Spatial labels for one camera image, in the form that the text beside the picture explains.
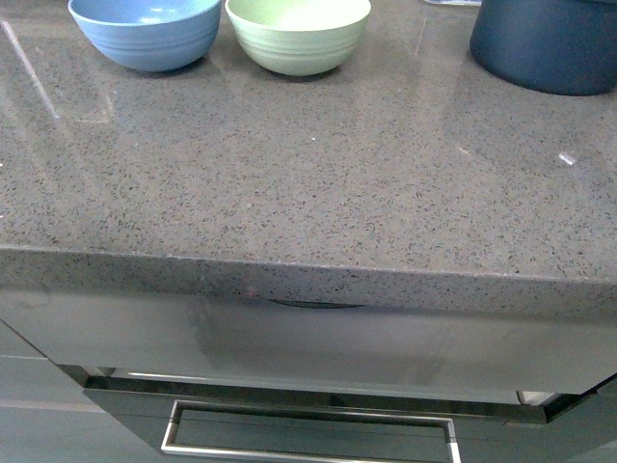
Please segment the bowl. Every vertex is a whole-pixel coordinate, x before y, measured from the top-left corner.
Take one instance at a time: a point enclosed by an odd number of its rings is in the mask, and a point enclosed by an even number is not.
[[[617,88],[617,0],[483,0],[469,47],[522,87],[606,94]]]
[[[280,74],[307,76],[336,68],[362,38],[368,0],[227,0],[240,46]]]
[[[70,0],[68,10],[107,58],[152,72],[198,60],[221,20],[221,0]]]

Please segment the blue bowl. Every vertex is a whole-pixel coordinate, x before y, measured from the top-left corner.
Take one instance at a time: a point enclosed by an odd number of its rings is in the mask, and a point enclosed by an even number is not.
[[[221,0],[70,0],[68,10],[103,55],[150,72],[198,60],[221,21]]]

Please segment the stainless steel handle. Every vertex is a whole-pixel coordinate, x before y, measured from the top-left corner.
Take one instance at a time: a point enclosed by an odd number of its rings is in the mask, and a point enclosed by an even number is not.
[[[170,422],[165,431],[161,450],[172,455],[201,456],[212,458],[246,458],[254,461],[289,462],[304,461],[311,463],[403,463],[402,460],[378,460],[372,458],[340,457],[312,453],[292,453],[284,451],[225,449],[179,445],[175,443],[177,431],[185,410],[231,413],[273,418],[290,418],[302,420],[319,420],[330,422],[361,422],[374,424],[397,424],[423,427],[440,427],[445,434],[449,463],[461,463],[459,447],[454,433],[454,421],[447,418],[417,417],[399,412],[382,412],[343,407],[303,408],[282,407],[278,405],[249,405],[234,402],[194,402],[176,400]]]

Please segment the drawer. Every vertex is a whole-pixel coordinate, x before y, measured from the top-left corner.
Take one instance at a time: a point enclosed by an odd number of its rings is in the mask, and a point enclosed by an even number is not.
[[[607,323],[142,293],[5,291],[2,304],[58,364],[210,384],[507,401],[581,394],[617,358]]]
[[[217,461],[215,454],[206,456],[199,453],[211,448],[245,451],[246,455],[236,455],[234,461],[247,462],[254,459],[263,461],[263,455],[259,458],[254,452],[275,454],[265,461],[287,461],[280,453],[356,457],[358,461],[365,458],[379,461],[448,461],[445,431],[440,427],[274,417],[268,415],[272,408],[262,408],[263,404],[256,402],[251,402],[248,408],[258,410],[258,415],[244,414],[244,407],[247,406],[244,404],[239,404],[241,410],[237,414],[226,412],[229,404],[226,401],[211,402],[215,408],[224,408],[223,411],[214,412],[200,410],[201,402],[188,401],[183,403],[188,404],[189,409],[177,415],[180,420],[175,421],[175,436],[168,439],[166,431],[176,397],[92,390],[87,394],[153,448],[165,453],[192,456],[198,461],[212,461],[212,458]],[[166,440],[169,446],[162,449]]]

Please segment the gray countertop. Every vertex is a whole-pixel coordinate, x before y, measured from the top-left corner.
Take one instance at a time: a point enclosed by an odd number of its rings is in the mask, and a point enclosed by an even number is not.
[[[348,62],[289,79],[226,17],[148,75],[66,2],[5,2],[2,284],[617,318],[615,94],[493,77],[475,14],[374,0]]]

